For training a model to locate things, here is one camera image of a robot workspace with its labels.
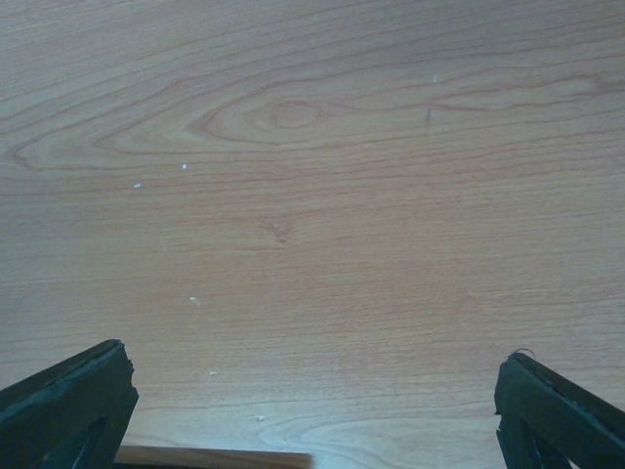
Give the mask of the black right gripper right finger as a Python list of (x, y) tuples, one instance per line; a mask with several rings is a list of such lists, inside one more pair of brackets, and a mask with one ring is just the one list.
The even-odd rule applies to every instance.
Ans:
[(526, 354), (500, 365), (494, 403), (508, 468), (624, 466), (624, 412)]

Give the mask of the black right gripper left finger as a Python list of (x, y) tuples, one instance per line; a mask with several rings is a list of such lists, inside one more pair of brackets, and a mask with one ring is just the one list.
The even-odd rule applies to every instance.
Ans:
[(111, 468), (138, 402), (124, 344), (107, 339), (1, 391), (3, 468)]

